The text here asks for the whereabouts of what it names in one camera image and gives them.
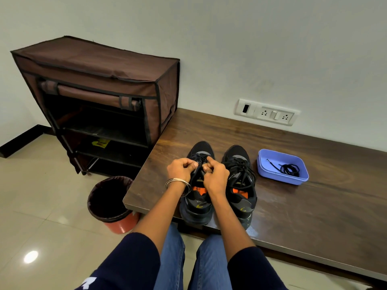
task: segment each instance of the baseboard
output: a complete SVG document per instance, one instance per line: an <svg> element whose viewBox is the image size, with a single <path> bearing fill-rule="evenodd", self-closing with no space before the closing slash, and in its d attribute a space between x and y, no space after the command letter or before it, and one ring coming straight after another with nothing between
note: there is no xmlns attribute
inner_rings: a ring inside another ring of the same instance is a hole
<svg viewBox="0 0 387 290"><path fill-rule="evenodd" d="M35 140L42 134L55 135L53 129L44 125L35 125L34 127L28 129L26 132L23 132L16 138L8 141L7 143L0 146L0 157L8 158L13 153L17 152L31 141Z"/></svg>

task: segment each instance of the blue jeans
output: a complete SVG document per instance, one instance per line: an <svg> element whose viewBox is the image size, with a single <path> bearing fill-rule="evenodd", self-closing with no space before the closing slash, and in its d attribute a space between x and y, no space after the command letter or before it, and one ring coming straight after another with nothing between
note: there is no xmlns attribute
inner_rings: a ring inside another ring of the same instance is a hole
<svg viewBox="0 0 387 290"><path fill-rule="evenodd" d="M154 290L183 290L185 245L171 224L161 253L161 266ZM188 290L231 290L225 246L220 235L211 235L196 252L195 267Z"/></svg>

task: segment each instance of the sleeve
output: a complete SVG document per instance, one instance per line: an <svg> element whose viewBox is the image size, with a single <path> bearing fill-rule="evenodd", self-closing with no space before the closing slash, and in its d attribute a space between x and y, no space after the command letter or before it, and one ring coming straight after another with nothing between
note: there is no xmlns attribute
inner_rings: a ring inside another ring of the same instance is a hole
<svg viewBox="0 0 387 290"><path fill-rule="evenodd" d="M237 252L227 269L233 289L286 290L263 252L255 246Z"/></svg>
<svg viewBox="0 0 387 290"><path fill-rule="evenodd" d="M152 240L130 233L77 290L153 290L159 269L160 256Z"/></svg>

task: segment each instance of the black sneaker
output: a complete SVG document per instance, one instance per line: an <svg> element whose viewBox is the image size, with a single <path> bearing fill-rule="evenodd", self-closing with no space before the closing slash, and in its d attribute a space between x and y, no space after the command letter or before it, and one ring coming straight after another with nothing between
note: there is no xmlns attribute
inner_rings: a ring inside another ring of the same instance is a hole
<svg viewBox="0 0 387 290"><path fill-rule="evenodd" d="M203 184L205 173L202 166L207 163L208 156L215 159L210 144L205 141L195 144L187 156L197 161L199 166L191 173L192 191L180 200L179 210L183 220L193 225L208 224L214 212L210 196Z"/></svg>
<svg viewBox="0 0 387 290"><path fill-rule="evenodd" d="M252 212L257 203L255 174L247 152L240 145L233 145L223 156L222 163L230 171L226 197L244 229L251 224Z"/></svg>

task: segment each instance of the hand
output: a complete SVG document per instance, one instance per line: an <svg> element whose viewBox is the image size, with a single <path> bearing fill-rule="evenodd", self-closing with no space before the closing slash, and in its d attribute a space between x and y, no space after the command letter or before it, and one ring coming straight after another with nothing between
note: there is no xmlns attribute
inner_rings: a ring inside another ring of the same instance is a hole
<svg viewBox="0 0 387 290"><path fill-rule="evenodd" d="M194 171L199 164L188 158L180 158L173 160L167 167L169 178L180 178L189 182L191 180L191 172Z"/></svg>
<svg viewBox="0 0 387 290"><path fill-rule="evenodd" d="M211 200L226 196L227 178L230 171L220 162L215 161L210 156L207 157L208 163L203 165L204 186L208 190Z"/></svg>

